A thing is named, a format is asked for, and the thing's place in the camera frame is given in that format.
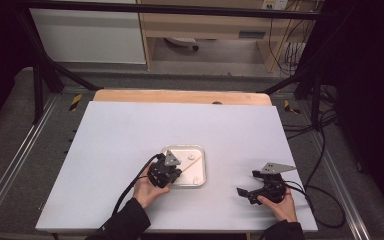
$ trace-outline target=white cabinet door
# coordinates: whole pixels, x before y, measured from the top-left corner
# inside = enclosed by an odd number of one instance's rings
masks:
[[[145,64],[137,13],[48,9],[31,13],[46,52],[55,61]]]

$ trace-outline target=cabinet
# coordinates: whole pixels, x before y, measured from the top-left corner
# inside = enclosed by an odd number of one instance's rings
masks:
[[[138,4],[250,9],[261,9],[263,7],[263,0],[137,0],[137,2]],[[287,6],[288,10],[311,11],[315,9],[316,2],[290,1]],[[301,20],[152,13],[143,13],[139,14],[139,16],[148,68],[152,67],[155,38],[243,39],[256,41],[266,70],[272,72],[276,67],[275,58],[279,59],[285,43],[287,41],[306,42],[310,34],[303,38],[304,30],[311,32],[311,29],[295,28],[297,24],[302,23]],[[263,35],[264,37],[243,38],[241,32],[261,33],[257,35]],[[273,54],[269,49],[269,38]]]

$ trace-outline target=person's arm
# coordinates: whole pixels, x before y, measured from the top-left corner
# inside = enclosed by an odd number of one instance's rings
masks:
[[[150,206],[157,197],[167,193],[169,186],[159,188],[152,185],[146,175],[149,167],[150,165],[143,171],[144,177],[139,178],[136,182],[133,198],[86,240],[137,240],[151,226],[144,209]]]
[[[258,196],[258,200],[269,207],[276,216],[278,223],[264,231],[266,240],[304,240],[301,224],[297,220],[294,199],[291,189],[286,189],[285,198],[280,203],[274,203],[269,199]]]
[[[151,222],[136,198],[130,199],[116,215],[102,227],[88,236],[86,240],[126,239],[137,240]]]

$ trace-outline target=white table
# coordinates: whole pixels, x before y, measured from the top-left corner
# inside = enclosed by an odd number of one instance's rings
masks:
[[[251,171],[267,162],[295,166],[275,107],[90,102],[36,228],[97,229],[145,162],[177,144],[204,148],[207,182],[157,199],[148,232],[260,232],[276,222],[236,192],[261,188]],[[282,176],[301,184],[296,170]],[[303,230],[317,231],[304,197],[292,194]]]

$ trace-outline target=white tray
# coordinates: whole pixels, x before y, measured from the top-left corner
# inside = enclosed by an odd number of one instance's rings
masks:
[[[170,145],[161,150],[161,153],[167,154],[170,150],[174,156],[181,162],[177,166],[182,170],[182,174],[173,183],[178,187],[199,187],[207,180],[205,172],[204,150],[198,145]]]

